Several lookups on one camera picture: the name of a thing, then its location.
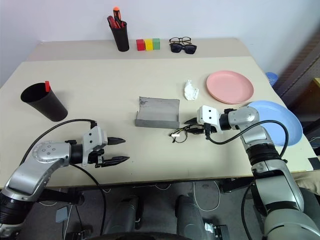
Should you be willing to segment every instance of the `blue plate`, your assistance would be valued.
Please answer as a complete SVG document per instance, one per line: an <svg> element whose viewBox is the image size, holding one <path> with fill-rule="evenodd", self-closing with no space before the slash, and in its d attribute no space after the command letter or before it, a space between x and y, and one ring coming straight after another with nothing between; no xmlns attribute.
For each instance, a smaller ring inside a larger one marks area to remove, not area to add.
<svg viewBox="0 0 320 240"><path fill-rule="evenodd" d="M255 108L259 112L260 121L276 120L285 125L289 132L289 146L300 141L303 130L298 118L287 108L273 101L254 101L248 106ZM285 132L281 126L275 123L265 123L262 126L269 133L276 146L285 144Z"/></svg>

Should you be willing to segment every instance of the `plate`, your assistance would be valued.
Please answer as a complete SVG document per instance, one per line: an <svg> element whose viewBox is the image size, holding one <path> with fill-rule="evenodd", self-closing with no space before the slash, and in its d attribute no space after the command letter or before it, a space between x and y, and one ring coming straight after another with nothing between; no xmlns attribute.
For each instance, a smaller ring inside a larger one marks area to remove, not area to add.
<svg viewBox="0 0 320 240"><path fill-rule="evenodd" d="M248 78L234 71L217 71L206 80L212 97L225 104L240 104L252 97L254 86Z"/></svg>
<svg viewBox="0 0 320 240"><path fill-rule="evenodd" d="M288 146L297 144L302 138L303 130L300 121L284 106L273 101L254 101L248 106L258 111L260 121L276 120L283 123L289 133ZM283 146L285 144L286 135L281 126L275 123L264 123L262 126L267 130L276 146Z"/></svg>

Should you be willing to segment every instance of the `beige tabletop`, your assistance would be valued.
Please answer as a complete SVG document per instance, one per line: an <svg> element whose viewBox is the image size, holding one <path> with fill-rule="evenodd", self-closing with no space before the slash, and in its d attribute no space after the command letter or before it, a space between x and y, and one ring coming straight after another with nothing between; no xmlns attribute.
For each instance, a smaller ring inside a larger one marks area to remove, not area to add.
<svg viewBox="0 0 320 240"><path fill-rule="evenodd" d="M138 52L131 44L127 53L114 50L112 41L40 44L0 89L0 187L18 167L33 140L56 124L20 100L26 87L44 81L50 81L52 90L68 109L65 120L96 120L109 137L126 140L123 144L107 146L105 157L129 156L129 160L117 166L86 168L101 184L251 176L251 165L240 139L215 145L203 135L191 134L186 142L179 144L172 143L170 129L134 124L140 96L179 99L180 123L195 117L202 105L219 111L257 100L284 105L241 42L230 38L199 39L193 43L198 49L192 56L171 53L166 41L161 42L161 50L152 52ZM254 86L253 96L238 105L212 98L205 87L206 78L220 70L246 76ZM195 101L184 98L187 80L199 88ZM69 123L49 133L43 141L80 141L89 127L88 123ZM211 137L223 141L236 133L229 130ZM284 155L291 172L313 170L308 160L313 157L315 154L305 136L288 147ZM48 184L51 187L87 185L93 185L92 180L72 166L58 169Z"/></svg>

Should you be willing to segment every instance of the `white tissue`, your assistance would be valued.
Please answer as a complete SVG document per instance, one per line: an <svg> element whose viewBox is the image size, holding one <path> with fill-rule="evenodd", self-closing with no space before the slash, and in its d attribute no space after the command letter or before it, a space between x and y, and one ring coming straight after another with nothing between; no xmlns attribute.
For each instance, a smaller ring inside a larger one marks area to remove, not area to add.
<svg viewBox="0 0 320 240"><path fill-rule="evenodd" d="M194 88L191 85L191 80L186 81L185 86L184 86L184 97L188 101L194 101L197 99L198 94L199 94L199 88Z"/></svg>

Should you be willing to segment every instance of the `black glasses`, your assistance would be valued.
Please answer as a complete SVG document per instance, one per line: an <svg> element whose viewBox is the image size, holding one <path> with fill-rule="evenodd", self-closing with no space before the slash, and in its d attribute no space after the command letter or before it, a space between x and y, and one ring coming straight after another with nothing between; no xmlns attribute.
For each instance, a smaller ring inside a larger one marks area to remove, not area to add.
<svg viewBox="0 0 320 240"><path fill-rule="evenodd" d="M180 53L181 50L184 50L186 54L194 54L197 49L196 45L191 44L191 38L188 36L173 37L169 39L169 42L173 53Z"/></svg>

